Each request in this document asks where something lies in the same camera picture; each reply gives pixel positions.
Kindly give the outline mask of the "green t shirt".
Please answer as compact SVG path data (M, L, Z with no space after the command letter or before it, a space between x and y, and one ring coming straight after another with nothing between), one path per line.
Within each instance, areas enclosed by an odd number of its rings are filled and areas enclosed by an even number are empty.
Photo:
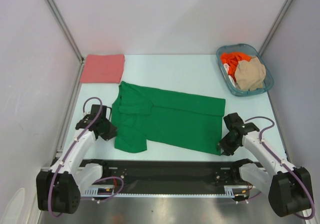
M187 94L121 82L112 105L117 128L114 147L128 153L159 142L188 150L221 155L225 99Z

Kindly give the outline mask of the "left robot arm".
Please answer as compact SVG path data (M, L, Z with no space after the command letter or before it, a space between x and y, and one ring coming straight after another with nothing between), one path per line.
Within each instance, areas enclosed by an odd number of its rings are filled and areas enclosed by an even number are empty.
M95 182L110 180L106 161L92 159L80 170L87 151L98 138L108 141L117 135L110 122L112 109L94 104L75 127L75 137L67 150L47 171L36 177L37 205L41 211L73 214L80 204L81 195Z

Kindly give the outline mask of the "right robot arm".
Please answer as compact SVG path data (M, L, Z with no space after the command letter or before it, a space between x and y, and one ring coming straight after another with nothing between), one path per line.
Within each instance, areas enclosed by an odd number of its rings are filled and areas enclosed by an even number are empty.
M267 196L272 210L279 217L295 215L303 220L315 217L311 175L304 167L296 167L286 159L280 158L263 138L260 130L251 119L244 121L238 113L224 117L228 133L219 141L222 155L231 156L239 147L250 151L261 167L249 159L233 163L231 180L242 185L248 182Z

